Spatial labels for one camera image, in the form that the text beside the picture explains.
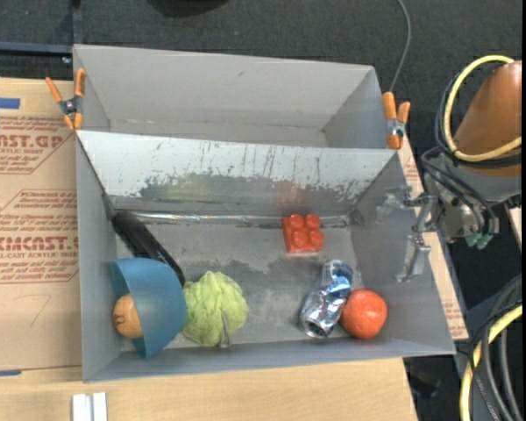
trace blue bowl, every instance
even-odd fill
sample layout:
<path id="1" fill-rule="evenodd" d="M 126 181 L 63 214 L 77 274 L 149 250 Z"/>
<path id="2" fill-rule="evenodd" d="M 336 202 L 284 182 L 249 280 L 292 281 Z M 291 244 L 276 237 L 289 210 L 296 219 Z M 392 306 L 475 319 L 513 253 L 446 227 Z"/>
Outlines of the blue bowl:
<path id="1" fill-rule="evenodd" d="M 162 350 L 181 331 L 187 319 L 183 288 L 175 271 L 154 259 L 118 259 L 111 263 L 117 299 L 131 294 L 144 337 L 134 339 L 143 359 Z"/>

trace orange fruit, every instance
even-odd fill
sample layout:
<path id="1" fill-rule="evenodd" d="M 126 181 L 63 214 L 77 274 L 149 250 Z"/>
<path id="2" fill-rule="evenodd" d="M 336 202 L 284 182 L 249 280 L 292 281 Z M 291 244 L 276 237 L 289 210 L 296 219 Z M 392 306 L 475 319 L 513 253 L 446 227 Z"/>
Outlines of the orange fruit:
<path id="1" fill-rule="evenodd" d="M 368 289 L 349 293 L 339 322 L 357 339 L 371 339 L 380 332 L 387 318 L 384 298 Z"/>

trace gray bin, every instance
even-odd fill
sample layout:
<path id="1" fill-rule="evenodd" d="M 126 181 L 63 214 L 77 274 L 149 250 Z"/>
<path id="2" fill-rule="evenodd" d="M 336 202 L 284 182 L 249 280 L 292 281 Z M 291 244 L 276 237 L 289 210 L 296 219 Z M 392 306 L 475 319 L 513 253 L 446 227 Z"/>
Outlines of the gray bin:
<path id="1" fill-rule="evenodd" d="M 84 381 L 454 353 L 430 266 L 395 278 L 415 213 L 376 223 L 405 179 L 372 67 L 97 46 L 76 46 L 74 64 L 88 74 L 76 153 Z M 106 201 L 139 214 L 188 280 L 211 270 L 240 284 L 251 312 L 230 347 L 179 334 L 143 360 L 117 334 L 110 263 L 131 254 Z M 287 254 L 281 218 L 310 212 L 323 250 Z M 375 339 L 298 328 L 330 259 L 386 299 Z"/>

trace black floor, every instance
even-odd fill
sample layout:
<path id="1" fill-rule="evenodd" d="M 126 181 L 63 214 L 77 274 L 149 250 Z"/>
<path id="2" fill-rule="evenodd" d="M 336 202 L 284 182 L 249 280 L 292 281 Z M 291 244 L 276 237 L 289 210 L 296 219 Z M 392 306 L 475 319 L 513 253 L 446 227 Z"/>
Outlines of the black floor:
<path id="1" fill-rule="evenodd" d="M 523 0 L 401 1 L 411 42 L 393 91 L 398 101 L 411 102 L 408 134 L 419 155 L 434 146 L 439 99 L 457 72 L 487 54 L 522 58 Z M 80 16 L 75 34 L 86 44 L 367 64 L 376 68 L 382 90 L 395 78 L 407 33 L 396 0 L 82 0 Z M 70 0 L 0 0 L 0 42 L 66 46 L 73 38 Z M 0 75 L 71 78 L 66 59 L 0 51 Z M 451 246 L 468 309 L 522 272 L 506 213 L 499 211 L 501 236 L 485 250 Z M 522 330 L 517 349 L 516 375 L 522 374 Z M 453 357 L 407 364 L 421 421 L 458 420 Z"/>

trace brown egg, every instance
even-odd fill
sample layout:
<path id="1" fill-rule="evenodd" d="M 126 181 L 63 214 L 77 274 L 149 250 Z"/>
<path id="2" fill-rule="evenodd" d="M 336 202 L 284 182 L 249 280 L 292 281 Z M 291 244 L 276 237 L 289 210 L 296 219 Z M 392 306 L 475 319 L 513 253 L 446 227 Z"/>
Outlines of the brown egg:
<path id="1" fill-rule="evenodd" d="M 113 308 L 113 324 L 123 337 L 140 339 L 144 337 L 139 314 L 130 294 L 121 296 Z"/>

